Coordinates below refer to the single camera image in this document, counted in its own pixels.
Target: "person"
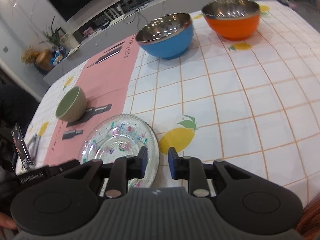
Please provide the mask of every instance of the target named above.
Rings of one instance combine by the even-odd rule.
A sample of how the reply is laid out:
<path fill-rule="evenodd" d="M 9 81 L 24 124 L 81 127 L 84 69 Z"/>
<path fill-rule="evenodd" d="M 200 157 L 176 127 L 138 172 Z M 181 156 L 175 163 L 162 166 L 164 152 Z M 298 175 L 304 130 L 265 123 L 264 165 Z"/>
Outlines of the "person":
<path fill-rule="evenodd" d="M 0 237 L 5 239 L 4 232 L 3 232 L 4 228 L 16 230 L 17 225 L 11 217 L 0 212 Z"/>
<path fill-rule="evenodd" d="M 25 136 L 39 103 L 25 90 L 16 85 L 0 86 L 0 119 L 13 127 L 20 125 Z"/>
<path fill-rule="evenodd" d="M 316 239 L 320 235 L 320 195 L 304 208 L 296 230 L 305 240 Z"/>

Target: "tablecloth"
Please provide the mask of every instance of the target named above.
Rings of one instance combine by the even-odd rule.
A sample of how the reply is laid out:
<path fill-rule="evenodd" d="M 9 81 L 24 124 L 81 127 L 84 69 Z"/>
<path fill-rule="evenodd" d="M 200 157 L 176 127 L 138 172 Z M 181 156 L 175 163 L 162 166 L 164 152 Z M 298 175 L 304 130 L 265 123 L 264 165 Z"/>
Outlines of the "tablecloth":
<path fill-rule="evenodd" d="M 45 94 L 26 134 L 26 141 L 42 135 L 36 165 L 76 158 L 93 127 L 111 114 L 134 114 L 153 128 L 162 151 L 167 133 L 180 156 L 204 163 L 222 158 L 292 190 L 306 206 L 320 192 L 320 34 L 290 8 L 259 3 L 259 27 L 245 41 L 217 35 L 198 11 L 191 14 L 192 44 L 179 58 L 153 57 L 132 36 L 64 75 Z M 68 127 L 55 117 L 75 85 L 89 107 L 112 104 L 112 110 L 93 116 L 64 142 L 65 131 L 83 125 Z M 176 129 L 190 128 L 185 120 L 194 124 L 189 134 Z M 171 179 L 161 152 L 153 187 L 174 186 L 187 183 Z"/>

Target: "hand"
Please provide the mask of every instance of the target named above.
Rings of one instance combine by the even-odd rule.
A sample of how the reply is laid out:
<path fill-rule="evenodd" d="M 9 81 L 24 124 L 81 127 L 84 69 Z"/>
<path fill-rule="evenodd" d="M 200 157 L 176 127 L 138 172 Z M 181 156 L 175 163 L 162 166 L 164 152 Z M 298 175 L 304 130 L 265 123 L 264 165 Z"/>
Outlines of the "hand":
<path fill-rule="evenodd" d="M 17 229 L 17 225 L 11 217 L 8 217 L 6 214 L 0 212 L 0 236 L 2 236 L 5 239 L 2 230 L 3 228 L 14 230 Z"/>

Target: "wall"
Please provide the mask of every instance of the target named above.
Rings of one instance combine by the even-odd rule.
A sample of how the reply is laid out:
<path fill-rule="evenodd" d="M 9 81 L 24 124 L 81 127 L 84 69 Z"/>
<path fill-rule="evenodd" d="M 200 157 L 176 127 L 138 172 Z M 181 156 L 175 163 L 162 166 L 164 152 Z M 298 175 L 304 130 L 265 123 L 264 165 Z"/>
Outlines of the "wall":
<path fill-rule="evenodd" d="M 24 46 L 48 47 L 48 45 L 40 46 L 39 42 L 45 40 L 42 31 L 45 30 L 46 24 L 50 26 L 54 16 L 56 16 L 54 27 L 74 32 L 117 1 L 119 0 L 93 0 L 65 22 L 48 0 L 0 0 L 0 16 Z"/>
<path fill-rule="evenodd" d="M 49 88 L 43 81 L 43 76 L 31 65 L 25 65 L 21 62 L 20 56 L 23 47 L 19 41 L 10 34 L 7 25 L 0 18 L 0 67 L 24 90 L 29 92 L 38 101 Z"/>

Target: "yellow lemon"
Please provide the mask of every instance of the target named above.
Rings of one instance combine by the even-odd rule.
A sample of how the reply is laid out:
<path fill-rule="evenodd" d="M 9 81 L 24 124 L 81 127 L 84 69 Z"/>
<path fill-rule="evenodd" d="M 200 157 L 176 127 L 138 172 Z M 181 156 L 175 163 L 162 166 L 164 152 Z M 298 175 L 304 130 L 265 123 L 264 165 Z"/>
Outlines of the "yellow lemon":
<path fill-rule="evenodd" d="M 270 10 L 270 7 L 267 5 L 260 5 L 260 12 L 266 13 L 267 11 Z"/>
<path fill-rule="evenodd" d="M 192 19 L 196 20 L 196 19 L 200 19 L 202 17 L 202 14 L 198 14 L 197 16 L 194 16 Z"/>
<path fill-rule="evenodd" d="M 252 49 L 252 46 L 244 42 L 235 43 L 229 48 L 230 51 L 231 50 L 249 50 L 249 49 Z"/>
<path fill-rule="evenodd" d="M 39 136 L 42 136 L 44 134 L 45 130 L 47 130 L 48 124 L 49 124 L 49 122 L 44 122 L 42 124 L 42 126 L 39 130 L 39 133 L 38 133 Z"/>
<path fill-rule="evenodd" d="M 184 127 L 178 127 L 165 133 L 165 135 L 159 141 L 159 149 L 163 154 L 168 154 L 170 147 L 174 147 L 176 152 L 183 151 L 193 140 L 195 136 L 196 119 L 189 115 L 184 115 L 191 120 L 183 120 L 178 124 Z"/>
<path fill-rule="evenodd" d="M 66 83 L 65 83 L 64 86 L 63 86 L 63 90 L 66 89 L 66 87 L 71 83 L 71 81 L 73 80 L 73 78 L 74 78 L 74 76 L 70 77 L 70 78 L 66 81 Z"/>

